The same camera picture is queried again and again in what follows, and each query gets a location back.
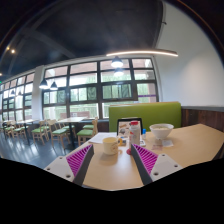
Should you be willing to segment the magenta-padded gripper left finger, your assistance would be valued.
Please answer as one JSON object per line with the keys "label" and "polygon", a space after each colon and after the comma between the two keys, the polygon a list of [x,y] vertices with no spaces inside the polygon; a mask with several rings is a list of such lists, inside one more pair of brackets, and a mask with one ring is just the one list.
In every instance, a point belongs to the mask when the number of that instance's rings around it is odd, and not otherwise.
{"label": "magenta-padded gripper left finger", "polygon": [[45,170],[65,180],[82,186],[90,161],[94,155],[93,145],[87,145],[67,156],[59,156]]}

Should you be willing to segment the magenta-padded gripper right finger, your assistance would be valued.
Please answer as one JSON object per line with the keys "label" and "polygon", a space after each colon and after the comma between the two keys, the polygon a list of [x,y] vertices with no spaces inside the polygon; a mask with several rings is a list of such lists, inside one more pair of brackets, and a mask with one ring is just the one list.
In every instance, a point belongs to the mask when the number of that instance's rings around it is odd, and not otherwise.
{"label": "magenta-padded gripper right finger", "polygon": [[139,145],[131,145],[131,155],[137,165],[143,185],[150,184],[182,169],[182,166],[167,154],[160,155]]}

